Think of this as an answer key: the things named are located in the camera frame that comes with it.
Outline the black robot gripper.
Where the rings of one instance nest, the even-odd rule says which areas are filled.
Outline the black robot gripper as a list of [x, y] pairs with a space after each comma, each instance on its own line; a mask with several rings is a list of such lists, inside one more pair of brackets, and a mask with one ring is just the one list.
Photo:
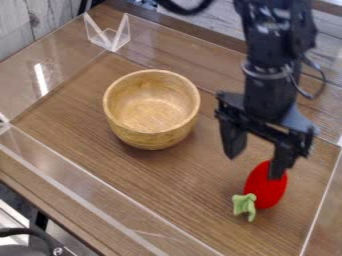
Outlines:
[[300, 86], [301, 64], [288, 64], [276, 70], [244, 65], [245, 92], [218, 91], [216, 118], [221, 125], [224, 151], [234, 159], [245, 150], [253, 134], [276, 146], [269, 167], [269, 179], [280, 180], [299, 157], [311, 152], [317, 125], [301, 114], [297, 96], [315, 96]]

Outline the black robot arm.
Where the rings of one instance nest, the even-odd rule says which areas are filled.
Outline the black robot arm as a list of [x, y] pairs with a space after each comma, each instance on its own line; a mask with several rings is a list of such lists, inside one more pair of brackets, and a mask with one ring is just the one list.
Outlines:
[[301, 69], [316, 47], [317, 26], [311, 0], [234, 0], [248, 44], [242, 64], [245, 90], [217, 93], [222, 144], [229, 158], [246, 148], [248, 135], [272, 142], [269, 178], [278, 180], [301, 157], [311, 154], [316, 124], [301, 114], [297, 97], [320, 94], [300, 87]]

